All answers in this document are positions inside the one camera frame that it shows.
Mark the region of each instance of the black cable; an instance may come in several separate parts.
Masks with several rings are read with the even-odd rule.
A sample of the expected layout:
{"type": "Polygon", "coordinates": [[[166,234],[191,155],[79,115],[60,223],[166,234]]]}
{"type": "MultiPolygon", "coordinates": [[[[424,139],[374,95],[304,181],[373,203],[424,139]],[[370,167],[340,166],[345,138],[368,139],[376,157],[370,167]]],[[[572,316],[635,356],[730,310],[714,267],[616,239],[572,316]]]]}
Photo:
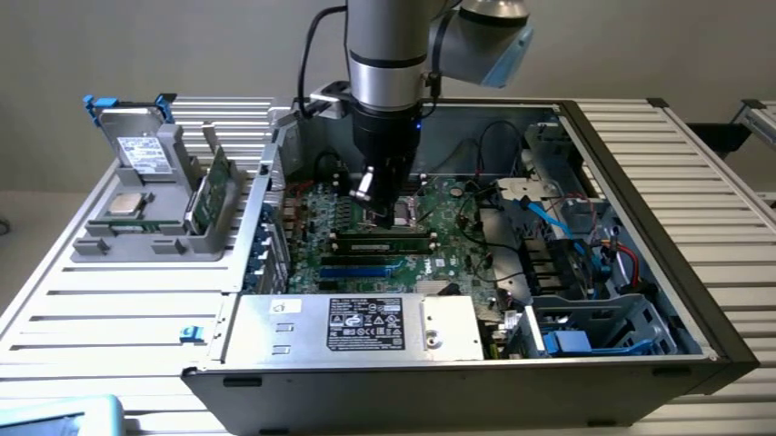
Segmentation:
{"type": "MultiPolygon", "coordinates": [[[[469,196],[469,197],[465,199],[465,201],[464,201],[464,204],[461,204],[461,208],[458,209],[458,215],[457,215],[457,216],[462,216],[462,215],[464,215],[464,209],[466,208],[468,202],[469,202],[469,200],[470,200],[472,198],[474,198],[477,195],[481,195],[482,193],[485,193],[485,192],[488,192],[488,191],[490,191],[490,190],[494,190],[494,189],[496,189],[496,186],[489,186],[488,188],[485,188],[485,189],[481,189],[480,191],[477,191],[476,193],[473,193],[473,194],[472,194],[472,195],[470,195],[470,196],[469,196]]],[[[488,247],[500,247],[500,248],[507,248],[508,250],[513,251],[513,252],[515,252],[517,255],[520,255],[520,251],[519,251],[519,249],[517,249],[517,248],[515,248],[513,246],[511,246],[511,245],[505,245],[505,244],[503,244],[503,243],[488,243],[488,242],[485,242],[485,241],[478,241],[477,239],[474,239],[472,236],[469,236],[469,235],[468,235],[468,233],[464,231],[464,229],[462,229],[461,227],[458,227],[458,230],[461,231],[461,234],[464,235],[464,237],[465,237],[466,239],[469,239],[469,240],[470,240],[473,243],[476,243],[476,244],[478,244],[478,245],[484,246],[485,248],[488,248],[488,247]]],[[[516,272],[516,273],[513,273],[513,274],[511,274],[511,275],[508,275],[507,277],[503,277],[503,278],[500,278],[500,279],[486,279],[486,278],[484,278],[482,276],[480,276],[480,273],[477,272],[477,270],[478,270],[478,268],[480,268],[480,265],[482,264],[482,261],[484,261],[484,260],[485,260],[485,258],[482,258],[482,260],[480,260],[480,263],[478,263],[478,265],[474,267],[474,276],[476,276],[476,277],[477,277],[480,280],[482,280],[484,282],[488,282],[488,283],[499,283],[499,282],[503,282],[504,280],[509,280],[509,279],[512,279],[512,278],[517,277],[519,275],[524,275],[524,274],[525,274],[525,272],[516,272]]]]}
{"type": "Polygon", "coordinates": [[[466,138],[466,139],[461,140],[461,142],[458,143],[458,145],[456,146],[456,148],[453,149],[453,151],[450,152],[450,154],[448,154],[448,157],[445,157],[445,160],[441,161],[433,168],[425,170],[424,173],[432,174],[437,170],[440,170],[442,168],[442,166],[445,166],[445,164],[450,161],[450,159],[453,158],[453,156],[456,156],[456,154],[461,150],[461,147],[464,146],[464,144],[474,144],[474,146],[477,146],[477,140],[474,138],[466,138]]]}
{"type": "MultiPolygon", "coordinates": [[[[462,216],[464,214],[464,209],[466,208],[466,205],[469,203],[469,200],[472,200],[473,197],[476,197],[477,195],[488,192],[489,190],[494,190],[496,187],[494,186],[489,186],[488,188],[480,190],[478,192],[473,193],[464,201],[464,204],[461,204],[461,208],[458,209],[458,216],[462,216]]],[[[513,251],[516,254],[520,254],[520,251],[517,248],[515,248],[511,245],[505,245],[503,243],[488,243],[485,241],[478,241],[477,239],[474,239],[472,236],[468,235],[468,233],[464,231],[464,229],[461,227],[458,227],[458,230],[461,231],[461,234],[464,234],[464,237],[466,239],[469,239],[473,243],[484,246],[484,247],[500,247],[500,248],[507,248],[508,250],[513,251]]]]}
{"type": "Polygon", "coordinates": [[[523,132],[520,131],[519,127],[511,123],[508,120],[497,120],[493,121],[490,124],[488,124],[485,126],[485,129],[482,130],[482,133],[480,134],[480,145],[478,145],[478,154],[477,154],[477,165],[478,168],[482,172],[485,172],[485,159],[482,157],[482,146],[485,144],[485,135],[488,134],[488,132],[490,131],[490,129],[493,129],[497,125],[505,125],[508,126],[512,131],[515,132],[515,135],[517,136],[517,144],[519,144],[519,160],[517,162],[521,162],[520,160],[520,156],[523,154],[523,132]]]}
{"type": "Polygon", "coordinates": [[[310,47],[313,46],[313,39],[316,38],[316,30],[318,30],[318,24],[324,18],[332,14],[338,14],[346,12],[349,8],[346,6],[328,7],[324,9],[313,18],[310,23],[310,28],[308,30],[308,39],[305,41],[305,53],[302,54],[302,65],[299,66],[299,76],[297,78],[297,100],[299,104],[299,113],[304,118],[310,118],[310,113],[305,107],[305,76],[308,73],[308,58],[310,56],[310,47]]]}

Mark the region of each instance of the white metal rack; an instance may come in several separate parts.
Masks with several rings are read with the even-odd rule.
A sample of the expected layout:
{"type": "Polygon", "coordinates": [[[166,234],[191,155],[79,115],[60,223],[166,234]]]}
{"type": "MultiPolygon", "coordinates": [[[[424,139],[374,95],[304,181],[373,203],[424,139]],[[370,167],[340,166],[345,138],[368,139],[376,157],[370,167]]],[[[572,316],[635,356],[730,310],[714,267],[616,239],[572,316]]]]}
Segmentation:
{"type": "MultiPolygon", "coordinates": [[[[515,434],[774,434],[774,211],[669,109],[644,100],[579,103],[763,367],[714,396],[679,398],[628,429],[515,434]]],[[[177,99],[174,115],[187,129],[190,153],[207,162],[197,126],[215,120],[227,156],[255,170],[270,142],[271,110],[270,99],[177,99]]],[[[131,434],[226,435],[178,379],[187,362],[205,359],[210,344],[182,345],[178,332],[187,324],[215,329],[222,305],[233,304],[234,294],[222,293],[234,292],[225,279],[239,254],[231,246],[218,263],[177,264],[173,270],[161,263],[72,263],[71,240],[106,201],[110,183],[111,171],[0,318],[0,408],[114,393],[131,434]]],[[[255,206],[246,190],[239,216],[255,206]]],[[[239,221],[233,237],[246,228],[239,221]]]]}

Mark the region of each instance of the white wall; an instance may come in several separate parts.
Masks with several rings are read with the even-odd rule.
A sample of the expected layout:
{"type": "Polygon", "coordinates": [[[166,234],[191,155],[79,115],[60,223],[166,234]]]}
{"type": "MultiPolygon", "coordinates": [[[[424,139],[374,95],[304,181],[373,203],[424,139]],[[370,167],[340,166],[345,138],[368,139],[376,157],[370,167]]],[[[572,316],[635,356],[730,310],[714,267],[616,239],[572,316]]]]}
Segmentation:
{"type": "MultiPolygon", "coordinates": [[[[341,3],[0,0],[0,186],[91,188],[111,153],[84,94],[291,94],[309,20],[341,3]]],[[[503,91],[448,82],[448,96],[661,96],[685,119],[715,121],[740,98],[776,98],[775,1],[529,3],[536,38],[517,81],[503,91]]],[[[341,32],[332,18],[310,86],[344,77],[341,32]]],[[[764,154],[743,167],[762,158],[776,160],[764,154]]]]}

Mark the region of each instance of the green circuit board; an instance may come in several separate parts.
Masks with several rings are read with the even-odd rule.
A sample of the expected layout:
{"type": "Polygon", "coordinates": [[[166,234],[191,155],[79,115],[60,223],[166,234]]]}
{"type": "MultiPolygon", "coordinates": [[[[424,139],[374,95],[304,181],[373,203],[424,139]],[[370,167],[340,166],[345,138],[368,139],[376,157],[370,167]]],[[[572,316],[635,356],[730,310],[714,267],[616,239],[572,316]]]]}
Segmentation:
{"type": "MultiPolygon", "coordinates": [[[[460,286],[464,295],[470,295],[481,318],[497,318],[499,313],[489,309],[490,299],[496,296],[493,270],[480,268],[480,278],[473,267],[480,264],[486,249],[469,241],[461,234],[456,216],[469,193],[465,183],[454,178],[432,179],[422,192],[401,197],[397,205],[396,226],[386,231],[376,227],[370,214],[348,196],[337,196],[334,188],[325,184],[312,186],[285,204],[283,227],[291,248],[293,275],[289,281],[290,293],[437,293],[449,283],[460,286]],[[377,277],[322,277],[322,269],[360,268],[358,266],[333,266],[337,256],[333,251],[332,233],[337,240],[340,254],[352,246],[349,259],[364,259],[369,264],[370,255],[384,260],[386,273],[377,277]],[[429,239],[434,235],[434,248],[429,249],[429,239]],[[345,238],[357,236],[364,240],[353,242],[345,238]],[[413,254],[380,255],[376,251],[390,252],[426,251],[413,254]],[[466,258],[472,262],[466,267],[466,258]]],[[[468,201],[462,215],[474,221],[476,202],[468,201]]],[[[480,241],[481,231],[466,226],[468,234],[480,241]]]]}

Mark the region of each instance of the blue tab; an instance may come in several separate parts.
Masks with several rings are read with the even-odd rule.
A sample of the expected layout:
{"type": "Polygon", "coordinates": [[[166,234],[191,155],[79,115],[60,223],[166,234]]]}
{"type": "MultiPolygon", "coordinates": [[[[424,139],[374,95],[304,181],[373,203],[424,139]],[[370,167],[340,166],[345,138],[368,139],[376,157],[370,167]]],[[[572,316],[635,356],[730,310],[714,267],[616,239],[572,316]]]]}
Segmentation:
{"type": "Polygon", "coordinates": [[[159,94],[155,101],[157,107],[159,107],[159,110],[165,114],[165,121],[174,124],[175,118],[173,118],[173,109],[170,109],[170,103],[171,102],[165,99],[165,95],[159,94]]]}
{"type": "Polygon", "coordinates": [[[95,107],[114,107],[119,104],[117,97],[100,97],[94,103],[95,107]]]}
{"type": "Polygon", "coordinates": [[[84,95],[84,98],[82,99],[82,101],[84,102],[86,113],[88,114],[90,118],[92,119],[92,124],[96,127],[99,127],[98,114],[95,114],[95,105],[92,104],[94,98],[95,97],[91,94],[84,95]]]}
{"type": "Polygon", "coordinates": [[[197,325],[190,325],[181,329],[181,342],[205,342],[205,328],[197,325]]]}

